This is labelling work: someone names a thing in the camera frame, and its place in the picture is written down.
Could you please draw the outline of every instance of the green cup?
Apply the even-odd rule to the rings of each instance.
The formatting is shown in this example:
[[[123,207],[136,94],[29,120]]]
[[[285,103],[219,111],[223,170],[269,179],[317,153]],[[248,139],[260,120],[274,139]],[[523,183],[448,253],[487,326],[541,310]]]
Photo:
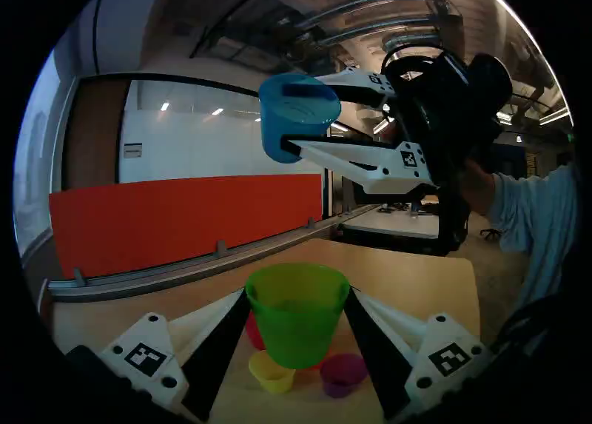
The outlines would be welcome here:
[[[327,354],[349,282],[313,263],[281,263],[253,273],[246,283],[269,356],[282,367],[306,369]]]

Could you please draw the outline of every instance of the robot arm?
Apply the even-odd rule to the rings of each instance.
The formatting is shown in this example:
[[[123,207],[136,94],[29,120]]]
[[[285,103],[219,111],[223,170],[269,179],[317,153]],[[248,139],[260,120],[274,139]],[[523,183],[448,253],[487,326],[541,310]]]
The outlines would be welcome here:
[[[388,108],[385,119],[397,127],[393,144],[294,132],[281,137],[280,148],[359,184],[361,203],[412,202],[427,192],[437,194],[440,248],[446,254],[464,240],[470,213],[457,176],[465,159],[488,148],[502,131],[496,113],[511,95],[511,80],[504,66],[486,54],[476,55],[468,66],[445,50],[436,58],[410,55],[386,61],[381,74],[348,67],[316,79],[341,101]],[[405,80],[409,72],[421,74]],[[287,98],[305,98],[318,88],[287,84],[282,92]]]

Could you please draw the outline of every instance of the blue cup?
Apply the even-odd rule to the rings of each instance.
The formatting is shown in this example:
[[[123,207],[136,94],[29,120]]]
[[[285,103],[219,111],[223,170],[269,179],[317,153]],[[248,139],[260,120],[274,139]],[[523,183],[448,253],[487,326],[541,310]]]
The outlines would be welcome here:
[[[303,74],[279,74],[259,88],[261,140],[274,161],[293,164],[300,158],[281,149],[283,135],[322,135],[341,112],[335,92]]]

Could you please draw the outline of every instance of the person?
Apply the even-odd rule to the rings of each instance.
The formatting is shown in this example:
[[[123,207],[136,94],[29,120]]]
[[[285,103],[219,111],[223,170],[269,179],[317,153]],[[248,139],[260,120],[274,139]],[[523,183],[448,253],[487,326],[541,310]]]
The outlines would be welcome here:
[[[460,177],[460,192],[471,209],[502,231],[500,248],[531,256],[516,308],[556,293],[562,262],[578,229],[577,171],[561,166],[546,178],[518,180],[488,174],[471,159]]]

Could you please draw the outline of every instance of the wooden table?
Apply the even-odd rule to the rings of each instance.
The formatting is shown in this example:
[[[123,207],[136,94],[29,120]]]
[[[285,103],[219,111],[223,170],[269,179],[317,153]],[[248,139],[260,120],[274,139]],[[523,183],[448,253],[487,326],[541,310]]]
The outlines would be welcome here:
[[[468,260],[311,239],[258,262],[172,289],[96,303],[57,303],[54,339],[62,351],[78,344],[100,351],[147,312],[174,320],[239,289],[260,267],[302,261],[339,269],[351,285],[421,320],[447,312],[470,333],[480,334],[477,287]],[[298,371],[288,394],[262,392],[247,368],[254,351],[243,333],[212,408],[210,423],[383,422],[382,409],[368,379],[347,400],[325,396],[317,371]],[[360,353],[345,315],[330,350],[342,351]]]
[[[342,223],[344,229],[406,238],[438,239],[440,220],[436,215],[410,216],[409,211],[378,212],[380,208],[365,212]]]

